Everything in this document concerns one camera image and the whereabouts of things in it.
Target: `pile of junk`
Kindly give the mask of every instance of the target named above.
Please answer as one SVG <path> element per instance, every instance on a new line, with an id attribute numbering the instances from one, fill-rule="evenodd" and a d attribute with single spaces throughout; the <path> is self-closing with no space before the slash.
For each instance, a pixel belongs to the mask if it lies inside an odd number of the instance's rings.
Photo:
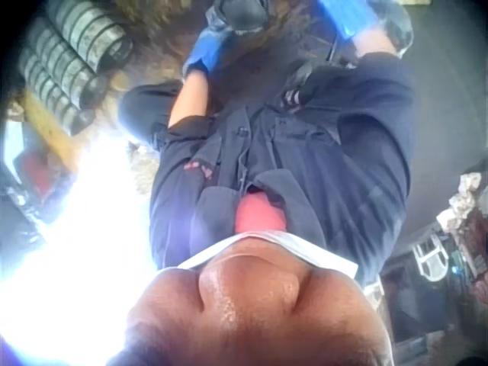
<path id="1" fill-rule="evenodd" d="M 120 23 L 90 1 L 50 0 L 21 38 L 2 144 L 2 193 L 31 222 L 59 215 L 75 180 L 76 150 L 103 120 L 95 110 L 133 50 Z"/>

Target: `shirt pocket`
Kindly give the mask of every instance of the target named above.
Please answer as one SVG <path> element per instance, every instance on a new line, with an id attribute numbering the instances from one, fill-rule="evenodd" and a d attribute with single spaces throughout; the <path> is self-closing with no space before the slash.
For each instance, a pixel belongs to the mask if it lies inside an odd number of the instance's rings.
<path id="1" fill-rule="evenodd" d="M 336 144 L 325 127 L 303 122 L 293 115 L 275 118 L 273 140 L 279 143 L 293 141 L 295 143 L 318 143 L 325 146 Z"/>

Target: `forearm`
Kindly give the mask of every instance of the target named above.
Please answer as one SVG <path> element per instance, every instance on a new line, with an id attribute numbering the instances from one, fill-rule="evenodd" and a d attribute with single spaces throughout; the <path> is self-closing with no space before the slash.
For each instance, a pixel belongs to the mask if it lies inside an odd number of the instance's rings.
<path id="1" fill-rule="evenodd" d="M 358 57 L 377 52 L 397 55 L 397 50 L 390 38 L 379 25 L 363 30 L 352 38 L 352 42 L 356 47 Z"/>
<path id="2" fill-rule="evenodd" d="M 174 126 L 185 117 L 205 116 L 208 103 L 208 80 L 204 72 L 194 69 L 190 71 L 186 82 L 176 98 L 169 117 L 168 128 Z"/>

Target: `red object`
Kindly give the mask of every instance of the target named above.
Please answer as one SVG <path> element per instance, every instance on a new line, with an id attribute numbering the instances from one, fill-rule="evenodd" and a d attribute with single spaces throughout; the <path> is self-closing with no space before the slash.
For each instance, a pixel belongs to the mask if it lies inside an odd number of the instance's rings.
<path id="1" fill-rule="evenodd" d="M 287 231 L 283 210 L 272 206 L 264 192 L 244 196 L 236 213 L 236 233 L 259 230 Z"/>
<path id="2" fill-rule="evenodd" d="M 51 192 L 52 182 L 49 166 L 43 157 L 37 153 L 27 153 L 22 156 L 22 170 L 29 177 L 36 193 L 41 199 Z"/>

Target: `person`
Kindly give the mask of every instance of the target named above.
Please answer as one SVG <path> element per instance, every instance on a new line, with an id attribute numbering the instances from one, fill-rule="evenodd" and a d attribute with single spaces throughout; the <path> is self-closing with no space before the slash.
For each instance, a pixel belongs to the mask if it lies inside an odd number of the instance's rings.
<path id="1" fill-rule="evenodd" d="M 366 2 L 320 1 L 358 65 L 314 69 L 285 93 L 293 108 L 207 116 L 209 75 L 234 34 L 212 9 L 183 85 L 124 96 L 121 123 L 161 156 L 150 242 L 162 270 L 110 366 L 392 364 L 361 288 L 405 218 L 413 87 Z"/>

